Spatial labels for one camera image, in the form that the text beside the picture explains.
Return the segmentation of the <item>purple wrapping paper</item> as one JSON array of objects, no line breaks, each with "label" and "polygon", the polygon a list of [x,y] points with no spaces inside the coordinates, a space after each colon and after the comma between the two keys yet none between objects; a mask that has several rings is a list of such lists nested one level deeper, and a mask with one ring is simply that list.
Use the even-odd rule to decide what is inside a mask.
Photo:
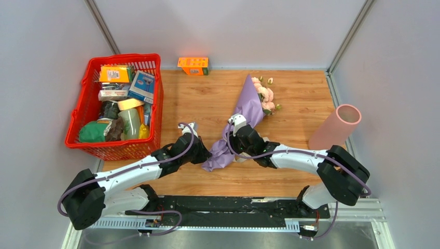
[{"label": "purple wrapping paper", "polygon": [[228,124],[222,132],[222,138],[215,142],[210,150],[212,156],[202,164],[202,168],[208,172],[214,169],[222,169],[235,160],[239,150],[231,152],[229,146],[229,135],[235,139],[238,136],[238,130],[246,125],[252,128],[260,123],[264,117],[262,104],[250,75],[247,75],[243,84],[240,96],[237,100],[233,115],[228,119]]}]

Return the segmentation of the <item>pink flower bunch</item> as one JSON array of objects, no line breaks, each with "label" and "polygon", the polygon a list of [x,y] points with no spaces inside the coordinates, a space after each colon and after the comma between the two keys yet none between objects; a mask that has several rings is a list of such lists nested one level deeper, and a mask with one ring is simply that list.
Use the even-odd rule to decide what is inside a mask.
[{"label": "pink flower bunch", "polygon": [[263,113],[265,115],[273,115],[281,108],[280,104],[274,102],[274,92],[269,87],[273,84],[273,77],[264,80],[262,76],[251,77],[251,81],[257,91]]}]

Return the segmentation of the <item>cream printed ribbon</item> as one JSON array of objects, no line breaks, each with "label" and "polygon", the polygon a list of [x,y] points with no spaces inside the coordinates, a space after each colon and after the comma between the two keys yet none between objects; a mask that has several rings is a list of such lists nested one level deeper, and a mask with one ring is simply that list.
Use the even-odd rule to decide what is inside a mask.
[{"label": "cream printed ribbon", "polygon": [[233,162],[243,163],[246,161],[246,157],[250,157],[250,155],[246,152],[241,152],[238,156],[234,157]]}]

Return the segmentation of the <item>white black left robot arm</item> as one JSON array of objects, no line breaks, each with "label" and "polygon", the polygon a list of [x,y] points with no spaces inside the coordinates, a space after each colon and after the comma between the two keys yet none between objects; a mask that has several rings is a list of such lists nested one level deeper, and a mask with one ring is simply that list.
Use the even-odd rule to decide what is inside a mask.
[{"label": "white black left robot arm", "polygon": [[145,158],[122,168],[92,173],[80,171],[61,196],[59,212],[68,217],[76,230],[93,225],[101,217],[126,211],[157,212],[159,202],[154,191],[143,182],[176,172],[186,163],[206,162],[212,154],[201,137],[191,133],[180,136]]}]

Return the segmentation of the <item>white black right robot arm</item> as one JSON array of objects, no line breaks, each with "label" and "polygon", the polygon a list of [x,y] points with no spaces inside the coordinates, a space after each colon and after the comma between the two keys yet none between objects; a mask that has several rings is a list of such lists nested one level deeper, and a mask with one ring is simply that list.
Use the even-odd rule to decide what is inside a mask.
[{"label": "white black right robot arm", "polygon": [[360,197],[372,193],[366,185],[370,172],[341,146],[325,150],[293,148],[265,141],[249,124],[232,123],[227,127],[226,141],[233,155],[253,160],[262,167],[317,175],[321,183],[304,187],[297,197],[296,210],[303,217],[329,203],[354,206]]}]

